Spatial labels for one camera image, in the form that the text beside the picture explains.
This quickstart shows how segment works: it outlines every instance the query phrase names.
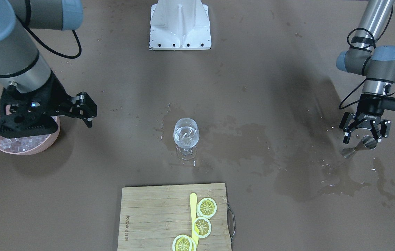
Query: wooden cutting board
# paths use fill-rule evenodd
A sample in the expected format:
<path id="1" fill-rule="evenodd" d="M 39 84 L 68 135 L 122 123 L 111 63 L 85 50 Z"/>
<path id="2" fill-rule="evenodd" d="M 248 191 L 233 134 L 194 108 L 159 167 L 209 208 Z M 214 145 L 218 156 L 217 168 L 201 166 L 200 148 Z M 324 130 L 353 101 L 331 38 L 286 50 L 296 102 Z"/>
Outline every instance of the wooden cutting board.
<path id="1" fill-rule="evenodd" d="M 123 188 L 118 251 L 172 251 L 177 235 L 191 236 L 192 192 L 198 202 L 210 197 L 218 205 L 197 251 L 231 251 L 224 183 Z"/>

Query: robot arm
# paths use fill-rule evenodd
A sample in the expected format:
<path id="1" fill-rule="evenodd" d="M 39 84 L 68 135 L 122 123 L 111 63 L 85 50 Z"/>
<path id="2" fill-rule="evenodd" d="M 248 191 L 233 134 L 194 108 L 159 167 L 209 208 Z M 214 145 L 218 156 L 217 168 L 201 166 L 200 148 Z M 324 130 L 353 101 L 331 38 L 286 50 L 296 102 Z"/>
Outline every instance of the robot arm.
<path id="1" fill-rule="evenodd" d="M 65 7 L 59 0 L 46 2 L 51 5 L 60 4 L 59 8 L 64 14 L 59 14 L 62 20 L 55 18 L 50 19 L 54 20 L 50 22 L 46 18 L 44 22 L 43 17 L 30 14 L 30 6 L 38 10 L 36 8 L 38 2 L 44 1 L 33 0 L 31 3 L 35 3 L 34 5 L 25 5 L 24 13 L 27 13 L 27 16 L 24 17 L 24 22 L 32 24 L 33 27 L 62 30 L 76 28 L 75 20 L 76 23 L 79 20 L 81 24 L 78 16 L 74 17 L 73 21 L 64 22 L 68 12 L 64 12 Z M 80 92 L 75 97 L 65 92 L 15 16 L 11 3 L 14 3 L 17 9 L 18 3 L 29 3 L 29 1 L 0 0 L 0 83 L 4 86 L 0 99 L 0 135 L 5 138 L 19 138 L 54 133 L 58 126 L 51 116 L 59 115 L 82 119 L 88 127 L 91 127 L 92 119 L 97 116 L 97 105 L 86 92 Z"/>
<path id="2" fill-rule="evenodd" d="M 338 56 L 336 66 L 339 70 L 365 76 L 365 80 L 355 89 L 363 85 L 362 95 L 357 101 L 357 112 L 344 113 L 339 126 L 344 131 L 343 142 L 346 144 L 349 143 L 351 133 L 359 128 L 370 130 L 378 142 L 389 136 L 391 121 L 382 120 L 381 116 L 386 109 L 395 111 L 395 98 L 390 94 L 395 84 L 395 46 L 376 47 L 376 42 L 386 29 L 386 20 L 390 19 L 393 3 L 394 0 L 369 0 L 359 28 L 348 35 L 349 50 Z"/>

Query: glass base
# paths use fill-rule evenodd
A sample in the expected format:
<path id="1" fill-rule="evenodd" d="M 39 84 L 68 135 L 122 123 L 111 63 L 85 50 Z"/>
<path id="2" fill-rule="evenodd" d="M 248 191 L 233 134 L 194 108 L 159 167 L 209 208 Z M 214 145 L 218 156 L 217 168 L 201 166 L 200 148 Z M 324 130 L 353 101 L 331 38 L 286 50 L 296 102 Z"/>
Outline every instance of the glass base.
<path id="1" fill-rule="evenodd" d="M 183 160 L 190 160 L 196 157 L 196 147 L 184 149 L 181 147 L 176 147 L 177 157 Z"/>

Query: yellow spatula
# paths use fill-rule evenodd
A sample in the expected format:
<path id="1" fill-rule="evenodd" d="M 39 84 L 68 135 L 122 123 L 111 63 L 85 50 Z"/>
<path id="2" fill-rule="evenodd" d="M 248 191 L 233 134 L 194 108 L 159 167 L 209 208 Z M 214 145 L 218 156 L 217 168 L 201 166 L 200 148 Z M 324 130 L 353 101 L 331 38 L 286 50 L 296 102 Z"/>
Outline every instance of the yellow spatula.
<path id="1" fill-rule="evenodd" d="M 198 247 L 199 237 L 193 232 L 193 222 L 196 219 L 196 207 L 198 205 L 198 196 L 193 192 L 190 194 L 190 209 L 191 209 L 191 238 L 196 242 Z"/>

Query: cocktail jigger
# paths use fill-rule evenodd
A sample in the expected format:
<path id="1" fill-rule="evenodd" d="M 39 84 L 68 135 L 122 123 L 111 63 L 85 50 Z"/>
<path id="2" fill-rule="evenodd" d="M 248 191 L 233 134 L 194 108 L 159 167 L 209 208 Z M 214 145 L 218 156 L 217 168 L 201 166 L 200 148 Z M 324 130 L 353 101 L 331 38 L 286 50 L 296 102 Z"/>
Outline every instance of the cocktail jigger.
<path id="1" fill-rule="evenodd" d="M 377 141 L 373 137 L 366 135 L 362 138 L 362 140 L 358 143 L 356 147 L 343 149 L 341 151 L 341 155 L 345 159 L 350 159 L 357 151 L 374 150 L 376 146 Z"/>

